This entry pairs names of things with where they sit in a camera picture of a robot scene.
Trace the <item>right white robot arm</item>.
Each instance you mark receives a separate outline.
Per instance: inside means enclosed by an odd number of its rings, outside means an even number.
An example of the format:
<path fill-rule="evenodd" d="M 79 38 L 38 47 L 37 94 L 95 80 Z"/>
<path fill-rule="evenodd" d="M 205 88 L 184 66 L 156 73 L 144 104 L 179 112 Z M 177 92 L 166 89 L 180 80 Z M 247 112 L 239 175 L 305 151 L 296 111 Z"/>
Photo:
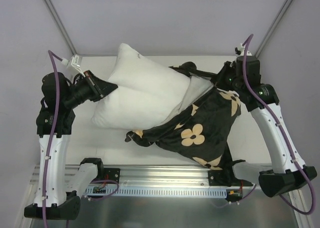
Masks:
<path fill-rule="evenodd" d="M 229 185 L 242 179 L 259 185 L 268 197 L 300 189 L 317 177 L 299 155 L 285 126 L 280 102 L 272 85 L 261 83 L 260 61 L 254 56 L 226 61 L 212 79 L 217 88 L 235 91 L 256 121 L 268 149 L 271 165 L 240 162 L 224 173 Z"/>

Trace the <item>black floral plush pillowcase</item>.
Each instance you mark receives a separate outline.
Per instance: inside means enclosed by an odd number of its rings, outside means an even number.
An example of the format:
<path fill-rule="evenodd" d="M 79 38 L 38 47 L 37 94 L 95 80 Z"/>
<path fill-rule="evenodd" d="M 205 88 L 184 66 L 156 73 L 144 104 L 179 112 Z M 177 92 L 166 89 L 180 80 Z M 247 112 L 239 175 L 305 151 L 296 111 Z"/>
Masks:
<path fill-rule="evenodd" d="M 232 159 L 227 139 L 232 125 L 241 114 L 239 96 L 216 88 L 212 81 L 216 74 L 198 70 L 193 62 L 183 63 L 173 67 L 173 70 L 195 81 L 210 81 L 209 90 L 164 124 L 128 132 L 125 141 L 133 141 L 142 147 L 155 144 L 210 170 L 227 170 L 233 185 L 240 180 L 233 172 L 237 161 Z"/>

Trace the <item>white pillow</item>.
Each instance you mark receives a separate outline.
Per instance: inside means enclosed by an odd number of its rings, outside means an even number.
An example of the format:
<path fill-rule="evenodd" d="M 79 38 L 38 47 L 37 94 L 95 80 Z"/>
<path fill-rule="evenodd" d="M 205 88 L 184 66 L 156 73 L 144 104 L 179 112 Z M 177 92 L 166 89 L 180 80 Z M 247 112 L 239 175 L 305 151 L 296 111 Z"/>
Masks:
<path fill-rule="evenodd" d="M 158 64 L 124 43 L 107 81 L 118 88 L 98 102 L 91 120 L 100 128 L 125 130 L 164 124 L 213 87 L 209 80 Z"/>

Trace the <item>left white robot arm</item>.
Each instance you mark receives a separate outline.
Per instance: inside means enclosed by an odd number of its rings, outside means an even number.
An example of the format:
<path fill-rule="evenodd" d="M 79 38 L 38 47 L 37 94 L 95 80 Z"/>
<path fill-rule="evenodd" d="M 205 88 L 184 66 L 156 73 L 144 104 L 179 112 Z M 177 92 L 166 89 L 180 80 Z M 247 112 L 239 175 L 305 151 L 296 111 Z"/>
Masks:
<path fill-rule="evenodd" d="M 77 74 L 71 82 L 60 72 L 42 79 L 41 109 L 36 119 L 40 144 L 38 188 L 32 204 L 24 208 L 24 216 L 42 220 L 75 220 L 81 197 L 91 182 L 104 179 L 100 158 L 84 158 L 78 171 L 65 184 L 65 166 L 74 109 L 85 101 L 97 102 L 118 86 L 96 77 L 90 70 Z"/>

